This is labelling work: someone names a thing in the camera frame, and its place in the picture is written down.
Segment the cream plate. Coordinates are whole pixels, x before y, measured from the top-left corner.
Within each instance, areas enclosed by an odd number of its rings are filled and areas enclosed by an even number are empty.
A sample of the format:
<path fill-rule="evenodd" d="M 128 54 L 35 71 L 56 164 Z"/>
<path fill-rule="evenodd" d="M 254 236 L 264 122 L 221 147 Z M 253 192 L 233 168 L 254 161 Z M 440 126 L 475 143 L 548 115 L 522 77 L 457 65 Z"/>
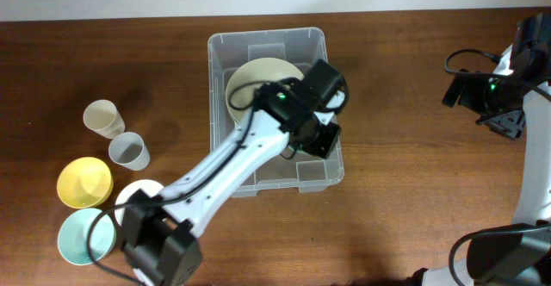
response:
<path fill-rule="evenodd" d="M 229 105 L 230 94 L 242 84 L 253 81 L 279 81 L 284 78 L 303 79 L 303 73 L 291 63 L 276 58 L 260 58 L 247 62 L 239 67 L 230 77 L 226 86 L 226 106 L 236 124 L 244 117 L 243 110 L 236 110 Z"/>

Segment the grey plastic cup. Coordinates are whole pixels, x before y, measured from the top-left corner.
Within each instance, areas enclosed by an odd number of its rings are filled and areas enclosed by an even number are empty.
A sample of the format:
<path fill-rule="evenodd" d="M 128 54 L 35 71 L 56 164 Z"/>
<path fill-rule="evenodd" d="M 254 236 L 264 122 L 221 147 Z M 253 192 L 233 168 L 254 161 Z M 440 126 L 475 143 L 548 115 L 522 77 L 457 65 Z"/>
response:
<path fill-rule="evenodd" d="M 134 132 L 115 136 L 108 146 L 108 155 L 113 162 L 132 171 L 144 170 L 151 161 L 145 142 Z"/>

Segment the cream plastic cup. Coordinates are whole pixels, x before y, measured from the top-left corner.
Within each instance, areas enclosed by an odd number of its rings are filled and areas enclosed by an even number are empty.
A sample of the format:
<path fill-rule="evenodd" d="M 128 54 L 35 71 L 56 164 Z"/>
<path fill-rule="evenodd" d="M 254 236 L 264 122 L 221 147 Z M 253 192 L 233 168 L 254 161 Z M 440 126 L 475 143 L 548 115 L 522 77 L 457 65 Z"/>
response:
<path fill-rule="evenodd" d="M 101 99 L 89 104 L 83 113 L 84 125 L 104 138 L 112 140 L 125 132 L 125 122 L 115 104 Z"/>

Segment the yellow small bowl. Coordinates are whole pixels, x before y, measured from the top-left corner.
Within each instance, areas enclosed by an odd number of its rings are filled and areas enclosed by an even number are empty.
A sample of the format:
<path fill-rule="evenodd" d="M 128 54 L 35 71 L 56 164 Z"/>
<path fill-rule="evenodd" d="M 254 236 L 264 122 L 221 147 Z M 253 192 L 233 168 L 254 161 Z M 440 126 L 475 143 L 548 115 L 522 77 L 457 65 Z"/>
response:
<path fill-rule="evenodd" d="M 60 201 L 75 209 L 104 203 L 114 187 L 107 164 L 93 157 L 71 161 L 59 174 L 56 190 Z"/>

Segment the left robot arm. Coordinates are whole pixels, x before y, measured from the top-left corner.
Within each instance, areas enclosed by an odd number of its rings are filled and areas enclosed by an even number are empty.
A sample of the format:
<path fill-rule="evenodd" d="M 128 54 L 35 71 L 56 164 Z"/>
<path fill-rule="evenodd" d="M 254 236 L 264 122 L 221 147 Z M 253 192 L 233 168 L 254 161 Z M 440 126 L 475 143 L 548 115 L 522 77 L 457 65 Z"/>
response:
<path fill-rule="evenodd" d="M 258 168 L 290 148 L 326 159 L 341 128 L 331 118 L 349 100 L 344 76 L 322 59 L 301 78 L 253 81 L 245 116 L 193 170 L 155 196 L 122 203 L 122 246 L 138 285 L 183 285 L 202 261 L 199 238 Z"/>

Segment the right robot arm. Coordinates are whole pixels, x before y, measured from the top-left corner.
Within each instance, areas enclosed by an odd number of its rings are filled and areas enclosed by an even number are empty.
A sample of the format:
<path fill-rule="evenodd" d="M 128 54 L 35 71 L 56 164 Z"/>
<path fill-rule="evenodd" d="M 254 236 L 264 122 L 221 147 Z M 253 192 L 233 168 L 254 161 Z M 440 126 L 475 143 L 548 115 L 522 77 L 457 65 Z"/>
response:
<path fill-rule="evenodd" d="M 500 54 L 484 53 L 493 71 L 444 70 L 453 80 L 442 103 L 474 112 L 477 125 L 521 140 L 523 167 L 511 222 L 460 237 L 446 265 L 422 268 L 410 285 L 548 285 L 550 283 L 550 15 L 516 25 Z"/>

